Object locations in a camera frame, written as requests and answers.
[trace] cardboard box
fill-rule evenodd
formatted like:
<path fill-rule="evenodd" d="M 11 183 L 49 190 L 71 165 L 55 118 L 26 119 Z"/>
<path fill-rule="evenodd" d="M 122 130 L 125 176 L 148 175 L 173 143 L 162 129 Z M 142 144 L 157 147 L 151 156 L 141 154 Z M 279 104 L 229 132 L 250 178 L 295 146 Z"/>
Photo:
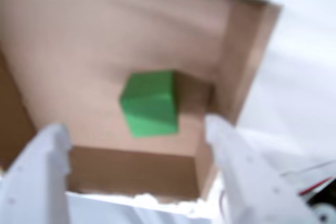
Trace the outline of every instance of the cardboard box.
<path fill-rule="evenodd" d="M 237 121 L 277 6 L 261 0 L 0 4 L 4 167 L 35 129 L 63 122 L 74 145 L 70 190 L 172 199 L 207 195 L 215 167 L 204 142 L 204 115 L 212 110 Z M 131 73 L 161 69 L 179 72 L 180 131 L 134 139 L 120 93 Z"/>

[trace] green block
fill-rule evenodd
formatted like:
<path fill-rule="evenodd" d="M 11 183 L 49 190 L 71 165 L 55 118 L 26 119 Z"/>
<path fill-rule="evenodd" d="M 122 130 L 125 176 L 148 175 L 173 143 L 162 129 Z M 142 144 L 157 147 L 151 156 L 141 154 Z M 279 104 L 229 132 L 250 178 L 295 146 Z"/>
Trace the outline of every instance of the green block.
<path fill-rule="evenodd" d="M 134 136 L 178 132 L 173 71 L 132 74 L 120 103 Z"/>

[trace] green cube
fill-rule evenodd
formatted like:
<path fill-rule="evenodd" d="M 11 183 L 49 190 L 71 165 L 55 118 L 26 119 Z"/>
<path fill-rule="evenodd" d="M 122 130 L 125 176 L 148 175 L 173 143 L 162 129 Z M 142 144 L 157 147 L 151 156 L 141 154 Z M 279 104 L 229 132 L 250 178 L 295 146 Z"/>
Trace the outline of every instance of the green cube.
<path fill-rule="evenodd" d="M 132 74 L 120 103 L 134 136 L 178 132 L 173 71 Z"/>

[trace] brown cardboard surface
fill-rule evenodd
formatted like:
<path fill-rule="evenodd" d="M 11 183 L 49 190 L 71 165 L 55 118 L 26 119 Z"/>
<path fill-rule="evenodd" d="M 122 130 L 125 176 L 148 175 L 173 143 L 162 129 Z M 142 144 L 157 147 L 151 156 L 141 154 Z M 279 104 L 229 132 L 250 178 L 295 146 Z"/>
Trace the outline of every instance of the brown cardboard surface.
<path fill-rule="evenodd" d="M 193 156 L 201 117 L 181 114 L 177 136 L 133 139 L 118 97 L 135 71 L 176 69 L 212 80 L 230 5 L 230 0 L 5 0 L 4 50 L 38 128 L 65 122 L 77 146 Z M 195 91 L 190 97 L 205 92 Z M 199 107 L 205 111 L 206 104 L 200 101 L 194 109 Z"/>
<path fill-rule="evenodd" d="M 174 199 L 199 196 L 192 157 L 75 147 L 69 189 L 80 193 L 147 192 Z M 109 166 L 108 174 L 102 167 Z"/>
<path fill-rule="evenodd" d="M 35 129 L 0 51 L 0 166 L 7 169 Z"/>
<path fill-rule="evenodd" d="M 70 189 L 206 196 L 215 168 L 203 117 L 216 102 L 236 122 L 278 9 L 258 0 L 0 4 L 1 45 L 32 121 L 69 127 Z M 159 69 L 178 71 L 180 132 L 134 139 L 119 95 L 130 73 Z"/>

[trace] cardboard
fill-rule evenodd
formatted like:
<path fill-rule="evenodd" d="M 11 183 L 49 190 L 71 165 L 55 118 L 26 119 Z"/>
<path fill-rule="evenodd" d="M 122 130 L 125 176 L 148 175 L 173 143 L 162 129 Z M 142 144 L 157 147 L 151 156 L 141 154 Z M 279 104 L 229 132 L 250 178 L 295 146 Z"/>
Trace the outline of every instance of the cardboard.
<path fill-rule="evenodd" d="M 278 7 L 260 0 L 0 4 L 1 48 L 29 113 L 17 91 L 5 87 L 19 111 L 12 128 L 31 129 L 30 120 L 37 129 L 68 125 L 71 190 L 206 197 L 215 168 L 204 142 L 204 115 L 212 110 L 236 122 Z M 131 73 L 162 69 L 180 73 L 179 133 L 135 140 L 118 98 Z M 8 134 L 4 129 L 0 138 L 11 146 Z M 16 138 L 23 143 L 31 134 Z"/>

